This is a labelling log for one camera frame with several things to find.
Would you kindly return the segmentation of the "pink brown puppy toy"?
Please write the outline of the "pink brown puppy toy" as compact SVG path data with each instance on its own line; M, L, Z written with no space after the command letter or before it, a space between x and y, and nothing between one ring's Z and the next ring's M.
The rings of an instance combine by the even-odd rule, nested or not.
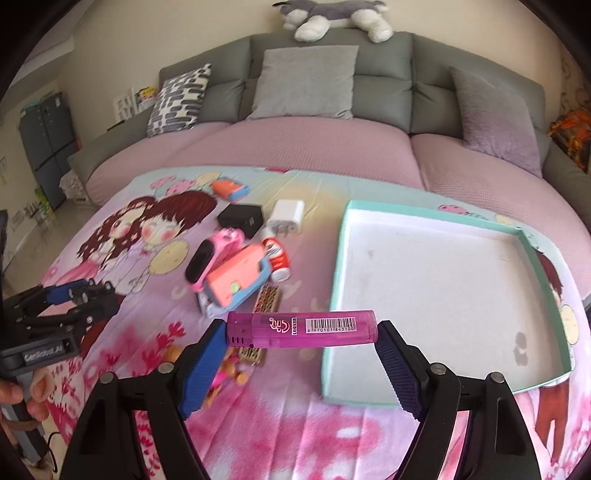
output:
M162 356L161 365L175 363L183 350L183 347L176 345L168 347ZM221 361L221 365L214 375L211 385L208 387L204 402L202 402L201 406L205 408L211 407L214 399L219 392L221 392L222 387L226 383L233 382L238 386L243 386L248 381L249 373L242 367L242 359L239 355L239 349L236 347L228 347L228 350L226 350Z

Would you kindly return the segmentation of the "large orange blue toy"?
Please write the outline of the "large orange blue toy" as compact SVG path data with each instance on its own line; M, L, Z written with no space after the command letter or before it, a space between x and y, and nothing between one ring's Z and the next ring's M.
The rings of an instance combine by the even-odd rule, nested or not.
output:
M221 308L238 306L270 278L270 262L263 244L249 244L209 272L204 293Z

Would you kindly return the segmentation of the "teal shallow box tray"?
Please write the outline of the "teal shallow box tray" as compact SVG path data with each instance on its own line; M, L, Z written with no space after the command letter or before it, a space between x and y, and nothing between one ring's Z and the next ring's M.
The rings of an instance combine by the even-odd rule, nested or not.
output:
M573 368L543 262L518 227L355 200L342 216L331 307L373 311L428 360L473 378L498 371L520 393Z

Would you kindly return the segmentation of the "gold patterned lighter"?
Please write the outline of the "gold patterned lighter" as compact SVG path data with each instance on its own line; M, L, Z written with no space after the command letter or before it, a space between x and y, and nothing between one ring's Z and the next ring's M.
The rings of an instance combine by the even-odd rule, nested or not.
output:
M253 306L253 313L274 313L280 306L280 287L271 284L264 284L256 297Z

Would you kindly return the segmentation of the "purple lighter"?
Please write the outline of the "purple lighter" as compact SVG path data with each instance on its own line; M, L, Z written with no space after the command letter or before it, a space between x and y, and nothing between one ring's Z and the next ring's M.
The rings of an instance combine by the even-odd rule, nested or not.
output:
M370 310L238 313L226 320L232 347L263 349L328 348L375 343L378 321Z

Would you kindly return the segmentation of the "pink smartwatch black screen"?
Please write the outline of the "pink smartwatch black screen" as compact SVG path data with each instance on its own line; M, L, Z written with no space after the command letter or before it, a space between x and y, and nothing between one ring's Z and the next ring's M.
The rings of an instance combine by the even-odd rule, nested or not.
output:
M242 230L222 228L200 243L185 268L185 279L194 293L204 289L209 272L235 255L245 241Z

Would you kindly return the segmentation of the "red glue bottle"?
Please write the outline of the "red glue bottle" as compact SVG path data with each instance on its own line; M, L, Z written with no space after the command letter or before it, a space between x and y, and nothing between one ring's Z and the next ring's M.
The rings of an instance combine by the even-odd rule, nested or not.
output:
M266 249L266 259L270 262L270 279L276 283L287 281L290 278L291 269L286 249L273 236L264 236L262 243Z

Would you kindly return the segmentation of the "black power adapter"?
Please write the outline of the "black power adapter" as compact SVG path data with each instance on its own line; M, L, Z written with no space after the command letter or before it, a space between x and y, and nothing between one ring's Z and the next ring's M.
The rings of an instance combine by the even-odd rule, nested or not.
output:
M252 239L263 227L263 209L253 204L230 204L217 215L221 228L242 231L245 238Z

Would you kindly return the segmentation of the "small orange blue toy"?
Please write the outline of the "small orange blue toy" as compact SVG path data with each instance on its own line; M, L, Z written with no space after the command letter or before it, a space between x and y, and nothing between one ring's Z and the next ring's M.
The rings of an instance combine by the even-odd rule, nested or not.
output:
M211 182L213 193L219 198L235 203L249 194L249 186L229 178L218 178Z

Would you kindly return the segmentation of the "white power adapter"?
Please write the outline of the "white power adapter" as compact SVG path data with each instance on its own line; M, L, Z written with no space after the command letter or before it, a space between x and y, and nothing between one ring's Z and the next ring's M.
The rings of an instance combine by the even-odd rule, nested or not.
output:
M274 203L266 226L273 232L284 235L300 234L304 220L304 201L300 199L279 199Z

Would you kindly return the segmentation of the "dark grey cabinet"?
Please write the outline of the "dark grey cabinet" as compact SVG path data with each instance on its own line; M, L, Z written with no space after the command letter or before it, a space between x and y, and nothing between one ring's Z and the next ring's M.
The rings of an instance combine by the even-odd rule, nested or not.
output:
M35 180L55 210L66 200L60 180L71 169L69 157L78 151L63 93L50 94L23 107L18 129Z

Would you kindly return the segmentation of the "black white patterned pillow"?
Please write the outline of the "black white patterned pillow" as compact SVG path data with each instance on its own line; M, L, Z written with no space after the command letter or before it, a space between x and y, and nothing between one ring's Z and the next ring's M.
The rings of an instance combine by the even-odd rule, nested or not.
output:
M211 63L164 81L150 113L146 136L155 137L193 128L204 103Z

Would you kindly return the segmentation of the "grey lilac pillow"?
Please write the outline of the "grey lilac pillow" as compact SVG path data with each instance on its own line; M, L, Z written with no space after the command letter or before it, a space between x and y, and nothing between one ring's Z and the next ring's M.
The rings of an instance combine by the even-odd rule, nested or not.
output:
M464 145L540 178L534 125L524 100L466 70L453 67Z

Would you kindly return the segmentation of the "orange bag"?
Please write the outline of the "orange bag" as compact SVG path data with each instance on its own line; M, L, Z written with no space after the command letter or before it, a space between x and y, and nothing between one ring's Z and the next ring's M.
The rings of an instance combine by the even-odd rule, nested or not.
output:
M584 108L570 110L550 125L548 136L581 169L590 171L591 115Z

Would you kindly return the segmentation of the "light grey square pillow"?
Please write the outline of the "light grey square pillow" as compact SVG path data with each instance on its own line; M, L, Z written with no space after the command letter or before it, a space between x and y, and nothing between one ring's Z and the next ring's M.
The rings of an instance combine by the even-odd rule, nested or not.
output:
M267 50L249 119L353 117L356 45Z

